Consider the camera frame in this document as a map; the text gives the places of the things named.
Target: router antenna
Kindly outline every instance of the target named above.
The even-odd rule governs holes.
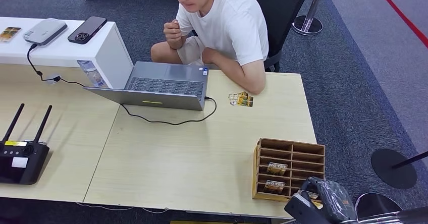
[[[9,140],[9,137],[12,134],[13,128],[15,127],[15,124],[18,121],[19,115],[21,114],[23,108],[24,108],[24,104],[21,104],[21,106],[19,106],[19,109],[18,109],[18,111],[15,114],[14,119],[12,120],[11,125],[9,126],[8,131],[5,134],[5,137],[2,140],[2,144],[4,144],[7,140]]]
[[[39,130],[37,131],[36,138],[34,138],[34,140],[33,140],[33,144],[34,144],[34,143],[38,143],[38,142],[39,142],[39,139],[40,139],[41,133],[43,132],[44,125],[46,125],[47,118],[49,117],[49,114],[50,114],[50,110],[51,110],[51,109],[52,109],[52,105],[50,105],[50,106],[47,108],[46,114],[44,114],[43,121],[41,122],[41,125],[40,125],[40,127],[39,127]]]

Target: white t-shirt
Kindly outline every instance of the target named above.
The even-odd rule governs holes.
[[[205,47],[220,51],[241,66],[268,56],[268,30],[256,0],[214,0],[204,17],[187,12],[180,4],[177,20],[183,36],[195,30]]]

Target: laptop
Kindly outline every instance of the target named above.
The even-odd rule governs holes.
[[[203,110],[208,67],[137,62],[125,89],[84,87],[119,104]]]

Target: white power bank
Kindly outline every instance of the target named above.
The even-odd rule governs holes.
[[[48,18],[27,31],[24,34],[24,40],[38,46],[44,46],[59,36],[66,28],[67,24],[64,21]]]

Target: white shelf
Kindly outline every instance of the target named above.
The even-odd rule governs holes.
[[[29,64],[27,51],[31,43],[23,35],[43,19],[0,17],[0,30],[21,27],[11,41],[0,43],[0,64]],[[115,22],[107,22],[84,45],[71,43],[67,37],[83,21],[64,20],[67,29],[46,46],[31,51],[30,58],[36,66],[79,67],[77,60],[90,60],[97,67],[109,88],[123,89],[132,71],[133,63],[126,50]]]

